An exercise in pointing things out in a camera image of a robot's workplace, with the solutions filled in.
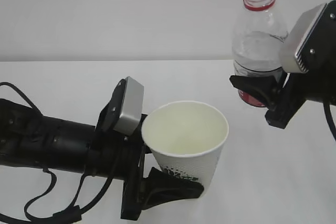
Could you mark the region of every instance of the clear plastic bottle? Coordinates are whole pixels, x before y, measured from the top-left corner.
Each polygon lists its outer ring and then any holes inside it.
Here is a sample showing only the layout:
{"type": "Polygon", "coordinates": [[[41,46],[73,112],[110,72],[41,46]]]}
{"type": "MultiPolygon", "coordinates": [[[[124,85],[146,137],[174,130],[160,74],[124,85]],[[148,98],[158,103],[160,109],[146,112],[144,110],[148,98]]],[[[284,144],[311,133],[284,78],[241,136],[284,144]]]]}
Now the clear plastic bottle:
{"type": "MultiPolygon", "coordinates": [[[[235,74],[264,77],[281,75],[278,52],[288,36],[286,24],[276,8],[276,0],[243,0],[244,8],[238,16],[232,43],[235,74]]],[[[250,95],[238,91],[248,104],[264,105],[250,95]]]]}

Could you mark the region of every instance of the black cylindrical motor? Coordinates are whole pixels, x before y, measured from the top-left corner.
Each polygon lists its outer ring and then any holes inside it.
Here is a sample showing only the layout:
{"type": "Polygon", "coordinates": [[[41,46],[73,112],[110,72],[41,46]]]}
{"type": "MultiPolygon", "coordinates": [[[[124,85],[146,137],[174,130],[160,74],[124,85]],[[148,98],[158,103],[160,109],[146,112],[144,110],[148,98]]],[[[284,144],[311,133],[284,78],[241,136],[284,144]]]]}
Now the black cylindrical motor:
{"type": "Polygon", "coordinates": [[[95,132],[95,126],[49,118],[29,107],[0,99],[2,165],[54,168],[107,177],[113,157],[122,152],[115,178],[125,179],[130,159],[139,152],[132,154],[132,145],[136,143],[125,142],[119,132],[102,136],[95,132]]]}

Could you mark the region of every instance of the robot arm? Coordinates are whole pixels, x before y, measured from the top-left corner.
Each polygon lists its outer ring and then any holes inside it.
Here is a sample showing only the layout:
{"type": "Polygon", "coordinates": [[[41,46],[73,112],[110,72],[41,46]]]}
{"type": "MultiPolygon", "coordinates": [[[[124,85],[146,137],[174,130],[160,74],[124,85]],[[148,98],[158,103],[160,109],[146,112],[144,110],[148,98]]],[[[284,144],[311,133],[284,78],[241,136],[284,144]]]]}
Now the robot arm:
{"type": "Polygon", "coordinates": [[[14,85],[6,82],[31,108],[0,99],[0,165],[41,168],[51,175],[47,191],[25,206],[30,221],[0,214],[8,224],[68,224],[81,220],[103,197],[112,180],[124,181],[121,218],[137,220],[141,211],[165,202],[198,198],[204,188],[200,183],[184,180],[152,168],[143,177],[145,155],[150,153],[141,137],[143,86],[127,77],[120,80],[110,102],[101,111],[96,126],[43,116],[37,107],[14,85]],[[72,203],[48,218],[27,212],[28,207],[49,193],[56,175],[48,169],[81,173],[82,178],[72,203]],[[97,196],[86,206],[75,206],[86,176],[107,180],[97,196]]]}
{"type": "Polygon", "coordinates": [[[336,134],[330,114],[330,104],[336,105],[336,1],[303,13],[279,57],[283,67],[279,82],[274,77],[231,76],[231,83],[262,102],[269,109],[268,124],[281,129],[305,101],[323,102],[336,134]]]}

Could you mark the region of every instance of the red ring on bottle neck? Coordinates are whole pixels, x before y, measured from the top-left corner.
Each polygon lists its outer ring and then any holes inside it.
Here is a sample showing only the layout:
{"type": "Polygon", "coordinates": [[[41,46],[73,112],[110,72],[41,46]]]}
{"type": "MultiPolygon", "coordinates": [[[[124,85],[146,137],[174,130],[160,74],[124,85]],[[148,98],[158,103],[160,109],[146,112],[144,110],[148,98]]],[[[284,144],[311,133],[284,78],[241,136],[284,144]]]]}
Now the red ring on bottle neck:
{"type": "Polygon", "coordinates": [[[258,6],[258,7],[248,5],[247,4],[248,3],[247,0],[243,0],[243,2],[244,2],[244,6],[245,6],[246,9],[252,10],[253,12],[261,12],[263,10],[267,10],[267,9],[271,8],[272,6],[274,6],[275,0],[272,0],[272,2],[270,2],[267,5],[258,6]]]}

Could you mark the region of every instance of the white wall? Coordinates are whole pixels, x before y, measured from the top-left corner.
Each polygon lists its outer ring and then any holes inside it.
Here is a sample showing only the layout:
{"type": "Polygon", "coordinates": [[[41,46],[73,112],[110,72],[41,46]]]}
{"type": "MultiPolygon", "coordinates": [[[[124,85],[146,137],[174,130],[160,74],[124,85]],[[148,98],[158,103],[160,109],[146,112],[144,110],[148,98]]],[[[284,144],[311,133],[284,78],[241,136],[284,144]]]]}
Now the white wall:
{"type": "MultiPolygon", "coordinates": [[[[278,0],[293,26],[330,0],[278,0]]],[[[242,0],[0,0],[0,60],[230,58],[242,0]]]]}

